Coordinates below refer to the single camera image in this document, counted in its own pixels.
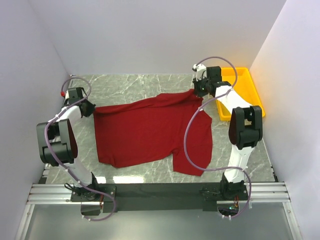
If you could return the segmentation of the yellow plastic tray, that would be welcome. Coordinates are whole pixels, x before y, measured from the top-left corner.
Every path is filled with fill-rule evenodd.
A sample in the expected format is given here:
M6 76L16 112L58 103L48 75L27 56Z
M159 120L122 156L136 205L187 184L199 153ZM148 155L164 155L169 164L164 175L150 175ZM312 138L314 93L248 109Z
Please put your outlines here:
M265 110L263 108L262 102L250 75L249 69L246 67L236 67L237 71L237 83L233 88L246 102L253 106L259 105L262 109L262 117L266 116ZM235 82L235 73L231 67L221 68L222 80L229 82L231 85ZM221 121L230 121L231 113L227 108L218 100L215 101L217 106L217 111Z

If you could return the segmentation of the red t shirt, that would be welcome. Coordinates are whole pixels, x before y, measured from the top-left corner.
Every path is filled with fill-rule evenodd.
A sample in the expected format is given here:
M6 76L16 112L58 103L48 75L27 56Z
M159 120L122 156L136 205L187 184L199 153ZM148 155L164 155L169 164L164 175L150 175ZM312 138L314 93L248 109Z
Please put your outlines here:
M172 155L173 171L200 177L212 159L212 118L200 111L187 125L202 101L190 89L96 108L98 161L125 168Z

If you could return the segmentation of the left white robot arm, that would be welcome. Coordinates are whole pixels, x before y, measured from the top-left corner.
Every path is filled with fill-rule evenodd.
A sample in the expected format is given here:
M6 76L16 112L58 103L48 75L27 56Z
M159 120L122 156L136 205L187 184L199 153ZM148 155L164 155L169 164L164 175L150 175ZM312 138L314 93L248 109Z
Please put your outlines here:
M84 97L83 94L87 96L83 87L73 87L66 92L62 91L61 95L65 98L63 109L81 100ZM84 197L88 201L94 201L99 197L100 188L94 174L88 171L77 159L78 145L72 126L82 117L89 117L94 112L95 107L95 104L85 99L64 112L56 122L48 127L47 131L48 140L54 153L85 185L82 187L79 183L74 183L74 186L71 186L69 183L65 183L64 187L71 190L76 196ZM40 159L44 164L50 164L52 167L61 167L52 156L45 141L46 125L47 122L42 122L36 126Z

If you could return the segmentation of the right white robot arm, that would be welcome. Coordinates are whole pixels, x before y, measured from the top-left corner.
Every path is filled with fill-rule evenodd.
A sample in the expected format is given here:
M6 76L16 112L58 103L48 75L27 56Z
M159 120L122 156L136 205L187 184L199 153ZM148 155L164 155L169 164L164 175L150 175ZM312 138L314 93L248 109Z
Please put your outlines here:
M221 197L230 200L247 191L243 171L257 143L262 140L263 111L260 106L245 101L232 84L223 81L219 66L206 67L200 63L194 64L192 70L201 74L192 80L195 94L198 97L216 97L231 114L228 130L231 154L219 187Z

